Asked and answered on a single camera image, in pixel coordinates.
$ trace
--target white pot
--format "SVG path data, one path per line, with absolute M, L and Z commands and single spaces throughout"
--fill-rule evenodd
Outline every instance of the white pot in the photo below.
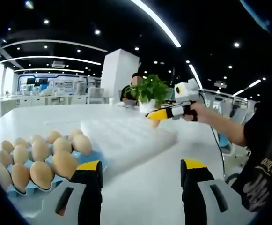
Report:
M 153 110 L 155 110 L 155 99 L 151 99 L 149 102 L 142 103 L 139 101 L 139 111 L 140 113 L 149 113 Z

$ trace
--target blue egg tray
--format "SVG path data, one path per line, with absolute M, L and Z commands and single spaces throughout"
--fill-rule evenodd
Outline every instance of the blue egg tray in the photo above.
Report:
M 74 156 L 77 161 L 78 161 L 78 165 L 81 165 L 83 163 L 87 163 L 87 162 L 92 162 L 92 161 L 96 161 L 96 160 L 100 160 L 102 162 L 103 165 L 103 171 L 107 168 L 107 161 L 102 153 L 102 151 L 100 150 L 99 146 L 96 143 L 91 142 L 92 144 L 92 153 L 89 156 L 85 156 L 82 153 L 75 151 L 73 148 L 73 151 L 71 153 L 72 156 Z M 52 161 L 52 144 L 47 143 L 49 150 L 51 152 L 51 154 L 47 157 L 47 159 L 45 160 L 45 162 L 52 168 L 51 165 L 51 161 Z M 33 164 L 33 158 L 32 158 L 32 147 L 30 145 L 30 147 L 28 147 L 28 152 L 29 152 L 29 159 L 25 162 L 25 166 L 27 168 L 30 168 Z M 13 169 L 13 165 L 9 165 L 7 170 L 10 172 L 12 172 Z M 58 175 L 54 175 L 54 178 L 51 182 L 51 188 L 48 190 L 42 189 L 40 188 L 38 185 L 36 185 L 32 180 L 30 180 L 26 186 L 26 193 L 21 193 L 20 191 L 18 191 L 13 185 L 10 185 L 7 189 L 7 194 L 9 197 L 19 197 L 19 196 L 32 196 L 35 192 L 50 192 L 52 191 L 57 185 L 59 185 L 60 183 L 62 183 L 62 181 L 67 180 L 67 178 L 64 177 L 60 177 Z

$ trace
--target white counter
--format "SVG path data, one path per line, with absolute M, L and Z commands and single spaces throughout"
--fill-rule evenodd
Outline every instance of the white counter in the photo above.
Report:
M 28 139 L 33 134 L 46 136 L 52 130 L 67 135 L 81 120 L 132 117 L 143 115 L 102 104 L 16 108 L 0 118 L 0 142 L 13 141 L 19 136 Z M 180 185 L 180 160 L 183 158 L 205 163 L 215 178 L 223 179 L 221 155 L 209 126 L 166 120 L 160 124 L 160 129 L 177 131 L 177 144 L 105 184 L 102 225 L 184 224 Z M 25 207 L 27 205 L 18 206 L 21 210 Z

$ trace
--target black t-shirt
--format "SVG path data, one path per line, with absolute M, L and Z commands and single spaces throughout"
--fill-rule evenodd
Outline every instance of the black t-shirt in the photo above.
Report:
M 272 204 L 272 80 L 266 83 L 268 87 L 256 113 L 244 126 L 251 156 L 232 185 L 241 195 L 243 206 L 251 212 Z
M 120 101 L 122 101 L 123 98 L 127 98 L 129 100 L 134 100 L 134 101 L 137 101 L 136 98 L 134 98 L 134 96 L 130 93 L 130 92 L 127 92 L 125 93 L 126 89 L 130 87 L 130 85 L 127 85 L 125 86 L 122 91 L 121 91 L 121 96 L 120 96 Z

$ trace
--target black ceiling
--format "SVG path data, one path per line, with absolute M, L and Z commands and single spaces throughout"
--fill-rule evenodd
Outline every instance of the black ceiling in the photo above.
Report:
M 167 24 L 181 48 L 176 48 L 164 31 L 130 0 L 35 0 L 33 10 L 23 6 L 22 12 L 10 22 L 11 30 L 3 37 L 6 43 L 1 42 L 1 45 L 54 39 L 91 45 L 108 52 L 122 48 L 140 57 L 140 72 L 158 74 L 173 83 L 193 77 L 186 63 L 189 60 L 204 88 L 217 90 L 214 81 L 221 80 L 227 84 L 223 92 L 229 94 L 246 88 L 257 79 L 272 76 L 272 40 L 239 0 L 143 2 Z M 49 24 L 44 24 L 44 19 L 48 19 Z M 101 31 L 100 35 L 95 34 L 96 29 Z M 234 42 L 239 42 L 240 47 L 235 48 Z M 2 54 L 0 60 L 45 55 L 90 60 L 102 65 L 107 54 L 82 46 L 47 42 L 13 45 L 4 50 L 8 56 Z M 22 68 L 46 68 L 54 60 L 28 59 L 16 63 Z M 95 73 L 100 76 L 103 68 L 72 60 L 64 62 L 69 65 L 68 69 L 85 71 L 84 75 Z M 13 68 L 14 63 L 7 62 L 6 65 Z M 253 96 L 257 100 L 264 82 L 239 96 Z

